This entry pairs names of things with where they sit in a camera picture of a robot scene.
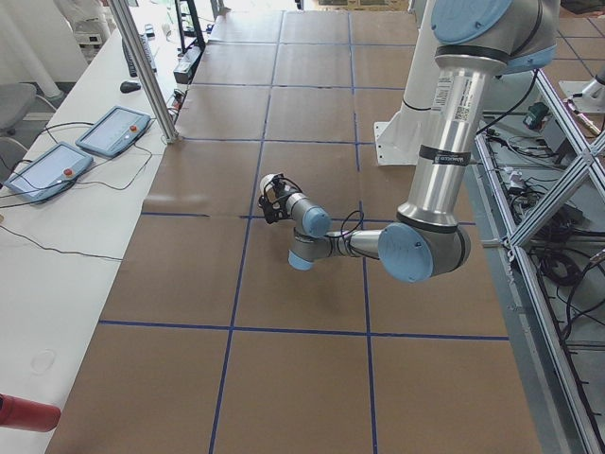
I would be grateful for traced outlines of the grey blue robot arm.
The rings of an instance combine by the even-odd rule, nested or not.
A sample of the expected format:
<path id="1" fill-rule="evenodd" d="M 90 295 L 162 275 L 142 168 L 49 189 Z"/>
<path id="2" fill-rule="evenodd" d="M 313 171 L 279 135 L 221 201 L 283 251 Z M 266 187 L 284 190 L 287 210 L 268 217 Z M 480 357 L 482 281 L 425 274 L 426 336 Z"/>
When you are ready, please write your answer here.
<path id="1" fill-rule="evenodd" d="M 259 183 L 259 207 L 267 223 L 294 221 L 289 264 L 310 270 L 331 256 L 381 261 L 408 283 L 460 268 L 470 238 L 454 214 L 471 145 L 494 77 L 546 66 L 555 54 L 557 1 L 437 1 L 425 28 L 437 40 L 439 74 L 427 132 L 407 201 L 382 230 L 333 232 L 328 213 L 283 174 Z"/>

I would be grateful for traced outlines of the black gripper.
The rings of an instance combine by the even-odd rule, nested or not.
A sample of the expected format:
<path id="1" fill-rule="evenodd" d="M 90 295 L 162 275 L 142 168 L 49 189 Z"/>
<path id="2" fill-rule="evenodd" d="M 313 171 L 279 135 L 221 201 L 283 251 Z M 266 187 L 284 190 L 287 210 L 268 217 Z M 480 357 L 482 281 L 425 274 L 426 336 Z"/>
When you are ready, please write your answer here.
<path id="1" fill-rule="evenodd" d="M 290 197 L 290 194 L 285 194 L 272 201 L 269 195 L 262 196 L 262 211 L 267 224 L 291 218 L 286 207 L 287 200 Z"/>

